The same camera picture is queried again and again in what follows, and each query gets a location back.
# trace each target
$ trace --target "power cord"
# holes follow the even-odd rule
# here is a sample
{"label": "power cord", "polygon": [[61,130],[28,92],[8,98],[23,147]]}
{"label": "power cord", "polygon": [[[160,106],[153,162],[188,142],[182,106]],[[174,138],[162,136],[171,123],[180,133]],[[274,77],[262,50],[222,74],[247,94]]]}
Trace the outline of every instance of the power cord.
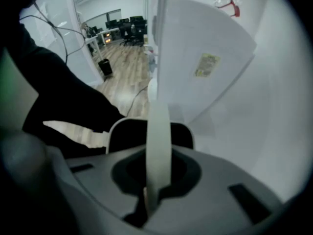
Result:
{"label": "power cord", "polygon": [[[50,25],[50,26],[55,30],[55,32],[56,32],[56,33],[61,37],[61,39],[62,39],[62,42],[63,42],[63,45],[64,45],[64,49],[65,49],[65,54],[66,54],[65,64],[67,64],[68,57],[69,57],[70,55],[72,55],[73,53],[75,53],[75,52],[81,50],[81,49],[85,46],[86,42],[85,42],[85,37],[84,37],[84,35],[83,35],[81,32],[77,31],[77,30],[73,30],[73,29],[68,29],[68,28],[64,28],[64,27],[57,27],[57,26],[55,26],[55,25],[40,11],[38,5],[37,5],[36,3],[34,3],[34,5],[35,5],[36,9],[39,11],[39,13],[43,16],[43,18],[44,18],[45,20],[42,19],[42,18],[40,18],[40,17],[34,16],[34,15],[28,15],[28,16],[22,17],[22,18],[20,18],[20,20],[23,20],[23,19],[29,18],[29,17],[34,17],[34,18],[39,19],[39,20],[45,22],[46,24]],[[73,51],[73,52],[71,52],[71,53],[68,53],[67,47],[66,47],[66,44],[65,44],[65,41],[64,41],[64,38],[63,38],[61,32],[59,31],[59,29],[74,31],[74,32],[76,32],[76,33],[82,35],[82,37],[84,38],[84,44],[83,44],[83,46],[81,46],[79,49],[77,49],[77,50],[75,50],[75,51]]]}
{"label": "power cord", "polygon": [[148,88],[148,86],[146,86],[145,88],[141,89],[141,90],[137,93],[137,95],[133,98],[132,104],[131,104],[131,106],[130,106],[128,112],[127,112],[126,117],[128,117],[129,112],[131,111],[131,109],[132,109],[132,107],[133,107],[133,105],[134,105],[134,102],[135,102],[136,97],[138,97],[138,95],[139,95],[142,91],[144,91],[146,88]]}

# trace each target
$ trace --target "gray plastic part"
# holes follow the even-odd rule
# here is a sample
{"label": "gray plastic part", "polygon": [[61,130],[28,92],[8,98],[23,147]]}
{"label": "gray plastic part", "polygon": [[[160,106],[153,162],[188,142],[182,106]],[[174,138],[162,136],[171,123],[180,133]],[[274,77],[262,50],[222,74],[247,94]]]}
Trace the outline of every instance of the gray plastic part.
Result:
{"label": "gray plastic part", "polygon": [[[111,170],[118,161],[143,150],[144,146],[108,155],[70,159],[67,164],[61,154],[55,154],[54,169],[59,176],[60,187],[76,213],[83,234],[152,232],[219,235],[239,232],[253,225],[228,190],[229,186],[235,184],[243,184],[270,211],[280,209],[281,203],[271,190],[232,163],[187,148],[173,148],[198,162],[202,177],[186,196],[162,200],[143,229],[137,229],[121,220],[134,211],[137,198],[120,191],[111,178]],[[94,168],[77,172],[75,176],[68,168],[68,165],[73,167],[84,164],[92,164]],[[91,233],[88,227],[92,222],[98,223]]]}

